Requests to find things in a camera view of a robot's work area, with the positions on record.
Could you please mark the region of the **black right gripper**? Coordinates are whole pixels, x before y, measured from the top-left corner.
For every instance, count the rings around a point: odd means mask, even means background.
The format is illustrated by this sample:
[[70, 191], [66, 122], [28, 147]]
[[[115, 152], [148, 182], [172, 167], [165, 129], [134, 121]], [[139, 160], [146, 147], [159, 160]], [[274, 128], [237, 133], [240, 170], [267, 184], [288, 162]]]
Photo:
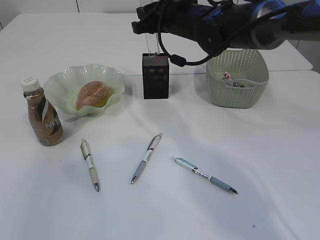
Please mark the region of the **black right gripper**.
[[172, 34], [198, 43], [209, 54], [251, 21], [253, 5], [224, 1], [214, 7], [191, 0], [161, 0], [136, 12], [139, 21], [131, 24], [135, 34]]

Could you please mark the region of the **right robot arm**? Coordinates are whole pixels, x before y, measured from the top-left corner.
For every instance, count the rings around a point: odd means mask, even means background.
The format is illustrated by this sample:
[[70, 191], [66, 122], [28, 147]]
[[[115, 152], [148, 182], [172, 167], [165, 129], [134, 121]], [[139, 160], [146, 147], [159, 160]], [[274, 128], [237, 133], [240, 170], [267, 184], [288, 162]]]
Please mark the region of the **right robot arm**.
[[135, 34], [172, 34], [196, 42], [207, 54], [226, 48], [273, 50], [285, 40], [319, 41], [320, 2], [281, 0], [161, 0], [138, 7]]

